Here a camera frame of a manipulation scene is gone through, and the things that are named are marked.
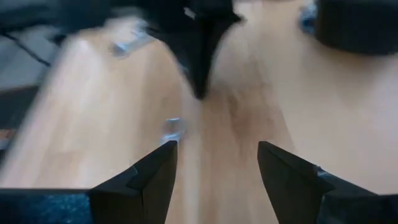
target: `light wood surface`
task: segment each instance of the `light wood surface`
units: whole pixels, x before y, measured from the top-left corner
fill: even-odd
[[[377,193],[398,189],[398,58],[328,49],[297,28],[300,1],[248,1],[195,100],[155,41],[123,60],[110,22],[71,38],[1,169],[2,187],[94,187],[186,136],[167,223],[277,223],[256,160],[266,140]]]

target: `black plastic part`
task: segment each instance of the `black plastic part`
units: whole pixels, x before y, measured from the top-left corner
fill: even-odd
[[[151,29],[167,33],[185,31],[194,26],[193,21],[185,15],[185,6],[185,0],[135,0],[134,3],[134,7],[138,8],[138,16]]]
[[[163,224],[176,168],[177,142],[169,141],[91,190],[0,189],[0,223]]]
[[[177,142],[169,141],[128,170],[90,190],[95,223],[164,223],[176,168]]]
[[[15,131],[22,124],[38,91],[38,86],[29,86],[0,92],[0,129],[13,132],[6,145],[0,146],[0,163],[6,157],[7,151],[15,139]]]
[[[398,52],[398,1],[317,0],[317,8],[321,43],[367,55]]]
[[[210,69],[218,44],[223,34],[240,20],[231,11],[222,17],[198,18],[188,31],[166,33],[148,29],[147,32],[169,47],[193,94],[201,100],[207,94]]]
[[[257,159],[280,224],[398,221],[396,195],[376,195],[269,142],[259,143]]]
[[[53,11],[57,13],[53,23],[62,31],[61,34],[101,27],[111,17],[110,0],[58,0],[53,5]]]

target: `black cylindrical object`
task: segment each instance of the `black cylindrical object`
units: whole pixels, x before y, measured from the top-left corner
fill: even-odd
[[[318,0],[315,37],[349,52],[386,55],[398,52],[398,1]]]

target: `blurred black object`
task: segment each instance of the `blurred black object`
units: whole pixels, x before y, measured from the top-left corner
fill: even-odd
[[[176,168],[169,141],[91,190],[1,189],[0,223],[164,223]]]
[[[269,142],[257,159],[281,224],[398,222],[398,195],[362,189]]]
[[[317,0],[317,8],[321,43],[359,54],[398,52],[398,1]]]
[[[31,0],[30,5],[23,0],[7,1],[14,7],[5,10],[1,9],[5,4],[0,4],[0,34],[48,24],[59,29],[51,37],[57,44],[67,34],[102,26],[107,18],[118,17],[120,8],[135,7],[137,15],[147,22],[147,33],[163,41],[175,55],[198,99],[206,95],[220,39],[241,20],[233,11],[232,0]]]
[[[37,86],[25,86],[20,89],[0,91],[0,131],[11,134],[5,138],[0,136],[0,162],[3,161],[15,132],[19,129],[38,90]]]

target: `gray surface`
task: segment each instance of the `gray surface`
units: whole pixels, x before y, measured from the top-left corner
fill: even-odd
[[[19,38],[40,58],[52,62],[58,49],[55,44],[47,40],[52,31],[44,26],[33,27],[21,33]],[[45,65],[36,61],[13,41],[0,36],[0,92],[39,85],[46,69],[48,68]]]
[[[8,146],[9,140],[8,139],[0,139],[0,151],[5,150]]]

